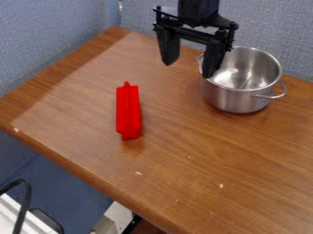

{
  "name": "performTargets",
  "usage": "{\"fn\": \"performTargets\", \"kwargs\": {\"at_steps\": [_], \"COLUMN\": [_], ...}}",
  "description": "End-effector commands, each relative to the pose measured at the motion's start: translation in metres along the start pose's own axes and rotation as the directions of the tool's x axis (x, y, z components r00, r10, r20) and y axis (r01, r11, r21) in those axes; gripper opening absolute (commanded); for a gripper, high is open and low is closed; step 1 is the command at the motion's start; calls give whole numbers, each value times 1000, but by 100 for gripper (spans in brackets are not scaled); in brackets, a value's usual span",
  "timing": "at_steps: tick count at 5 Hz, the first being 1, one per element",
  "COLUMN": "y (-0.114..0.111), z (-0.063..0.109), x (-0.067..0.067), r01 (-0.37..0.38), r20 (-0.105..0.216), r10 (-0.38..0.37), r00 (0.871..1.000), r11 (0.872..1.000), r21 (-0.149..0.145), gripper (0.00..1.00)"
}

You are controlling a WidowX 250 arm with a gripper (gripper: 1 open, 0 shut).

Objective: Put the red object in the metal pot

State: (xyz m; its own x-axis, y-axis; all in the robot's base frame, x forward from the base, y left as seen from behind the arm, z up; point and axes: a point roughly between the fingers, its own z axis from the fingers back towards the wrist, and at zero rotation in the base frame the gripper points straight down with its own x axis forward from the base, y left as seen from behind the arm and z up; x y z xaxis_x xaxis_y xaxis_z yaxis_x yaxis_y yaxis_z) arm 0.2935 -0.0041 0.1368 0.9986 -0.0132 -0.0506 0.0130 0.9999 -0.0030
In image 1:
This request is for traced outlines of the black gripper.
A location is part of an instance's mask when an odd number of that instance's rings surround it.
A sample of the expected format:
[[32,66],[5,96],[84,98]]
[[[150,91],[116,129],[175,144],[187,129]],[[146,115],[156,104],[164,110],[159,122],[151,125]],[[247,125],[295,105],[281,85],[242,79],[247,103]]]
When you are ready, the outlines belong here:
[[206,44],[202,75],[209,79],[221,68],[225,52],[233,49],[238,24],[219,15],[218,4],[158,5],[154,12],[163,64],[170,66],[176,62],[180,38]]

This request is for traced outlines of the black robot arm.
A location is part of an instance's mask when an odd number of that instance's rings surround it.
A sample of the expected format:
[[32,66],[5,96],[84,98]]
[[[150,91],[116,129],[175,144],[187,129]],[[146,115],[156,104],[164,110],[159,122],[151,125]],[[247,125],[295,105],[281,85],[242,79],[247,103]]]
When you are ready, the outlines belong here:
[[171,8],[154,8],[159,51],[163,64],[172,65],[179,58],[180,40],[205,45],[202,76],[213,77],[221,68],[225,54],[233,50],[237,22],[219,14],[221,0],[178,0]]

